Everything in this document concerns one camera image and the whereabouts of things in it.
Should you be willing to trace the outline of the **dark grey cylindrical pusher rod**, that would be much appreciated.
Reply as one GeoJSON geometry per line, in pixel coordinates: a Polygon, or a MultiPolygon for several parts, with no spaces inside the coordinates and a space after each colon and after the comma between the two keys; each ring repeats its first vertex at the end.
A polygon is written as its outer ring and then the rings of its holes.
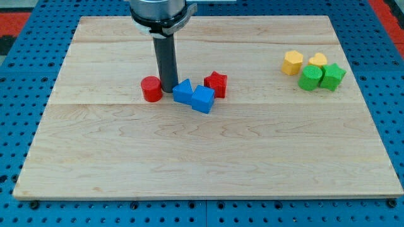
{"type": "Polygon", "coordinates": [[[164,92],[172,93],[179,84],[174,36],[153,39],[161,87],[164,92]]]}

